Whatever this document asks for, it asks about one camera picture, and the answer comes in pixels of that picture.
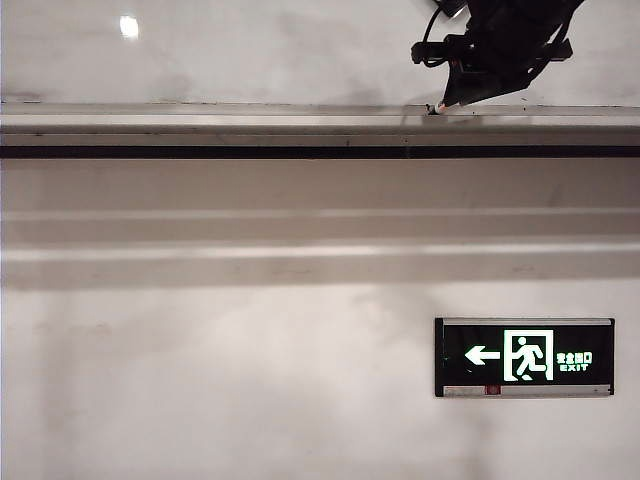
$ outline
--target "door symbol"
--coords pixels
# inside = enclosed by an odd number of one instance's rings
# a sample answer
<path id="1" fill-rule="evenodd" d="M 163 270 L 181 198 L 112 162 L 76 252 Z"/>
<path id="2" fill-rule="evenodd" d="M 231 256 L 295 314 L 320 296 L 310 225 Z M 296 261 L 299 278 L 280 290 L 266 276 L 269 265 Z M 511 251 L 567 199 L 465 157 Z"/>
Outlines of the door symbol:
<path id="1" fill-rule="evenodd" d="M 553 330 L 505 330 L 504 381 L 530 382 L 532 372 L 545 372 L 545 378 L 553 380 Z"/>

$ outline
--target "emergency exit sign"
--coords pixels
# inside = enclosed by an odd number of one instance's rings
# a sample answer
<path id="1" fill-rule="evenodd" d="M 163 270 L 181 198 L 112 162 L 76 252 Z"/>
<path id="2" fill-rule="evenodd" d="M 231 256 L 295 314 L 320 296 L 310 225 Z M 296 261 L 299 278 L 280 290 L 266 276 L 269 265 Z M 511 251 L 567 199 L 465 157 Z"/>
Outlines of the emergency exit sign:
<path id="1" fill-rule="evenodd" d="M 437 318 L 436 396 L 613 395 L 614 324 Z"/>

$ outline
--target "ceiling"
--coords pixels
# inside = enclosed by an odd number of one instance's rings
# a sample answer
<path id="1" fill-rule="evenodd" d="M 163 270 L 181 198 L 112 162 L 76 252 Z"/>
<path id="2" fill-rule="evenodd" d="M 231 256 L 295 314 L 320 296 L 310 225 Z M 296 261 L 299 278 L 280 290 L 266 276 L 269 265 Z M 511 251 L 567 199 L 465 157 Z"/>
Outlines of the ceiling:
<path id="1" fill-rule="evenodd" d="M 405 105 L 442 97 L 413 65 L 428 0 L 3 0 L 4 102 Z M 135 17 L 137 39 L 120 18 Z M 461 33 L 467 12 L 433 38 Z M 575 55 L 493 104 L 640 106 L 637 0 L 588 0 Z"/>

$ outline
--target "sign frame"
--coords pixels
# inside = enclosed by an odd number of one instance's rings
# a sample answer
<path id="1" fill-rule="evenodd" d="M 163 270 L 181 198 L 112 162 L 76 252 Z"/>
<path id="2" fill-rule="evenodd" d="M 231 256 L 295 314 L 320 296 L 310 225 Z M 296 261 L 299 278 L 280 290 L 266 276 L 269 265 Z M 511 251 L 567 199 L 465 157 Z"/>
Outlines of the sign frame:
<path id="1" fill-rule="evenodd" d="M 437 317 L 434 322 L 435 336 L 434 336 L 434 353 L 435 353 L 435 395 L 436 397 L 463 397 L 463 398 L 545 398 L 545 397 L 608 397 L 614 394 L 614 378 L 615 378 L 615 319 L 614 318 L 459 318 L 459 317 Z M 606 326 L 610 327 L 610 345 L 606 345 L 607 352 L 610 352 L 609 358 L 606 358 L 606 362 L 609 365 L 609 371 L 607 377 L 610 380 L 609 383 L 597 383 L 597 384 L 567 384 L 567 383 L 547 383 L 541 384 L 540 381 L 532 382 L 532 384 L 523 384 L 522 382 L 509 384 L 505 381 L 498 381 L 491 384 L 450 384 L 450 379 L 446 378 L 447 372 L 445 368 L 445 328 L 463 326 L 463 327 L 513 327 L 514 332 L 522 332 L 533 334 L 535 332 L 538 337 L 543 337 L 545 333 L 551 335 L 547 338 L 547 347 L 551 345 L 551 356 L 555 357 L 553 351 L 553 335 L 549 334 L 550 330 L 545 330 L 544 327 L 549 327 L 553 331 L 553 327 L 582 327 L 582 326 Z M 508 337 L 507 333 L 509 329 L 504 330 L 505 338 Z M 498 352 L 485 351 L 483 346 L 473 346 L 465 355 L 467 360 L 475 365 L 484 365 L 484 361 L 491 362 L 499 359 L 500 354 Z M 501 359 L 500 363 L 504 369 L 504 379 L 507 375 L 513 375 L 513 373 L 507 373 L 509 370 L 506 366 L 505 359 Z"/>

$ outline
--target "black stripe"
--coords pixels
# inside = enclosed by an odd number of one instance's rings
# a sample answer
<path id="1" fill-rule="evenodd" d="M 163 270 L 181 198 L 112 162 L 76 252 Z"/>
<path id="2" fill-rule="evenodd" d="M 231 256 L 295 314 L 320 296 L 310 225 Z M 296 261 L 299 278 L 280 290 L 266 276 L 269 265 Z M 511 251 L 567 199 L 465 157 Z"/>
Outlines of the black stripe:
<path id="1" fill-rule="evenodd" d="M 436 397 L 444 397 L 444 385 L 442 384 L 442 370 L 444 368 L 444 319 L 436 318 L 434 322 L 434 345 L 435 345 L 435 384 Z"/>
<path id="2" fill-rule="evenodd" d="M 613 395 L 615 393 L 615 349 L 616 349 L 616 319 L 611 320 L 611 358 L 609 359 L 609 365 L 611 365 L 611 387 L 609 393 Z"/>
<path id="3" fill-rule="evenodd" d="M 504 145 L 383 147 L 0 146 L 0 158 L 429 159 L 640 157 L 640 145 Z"/>

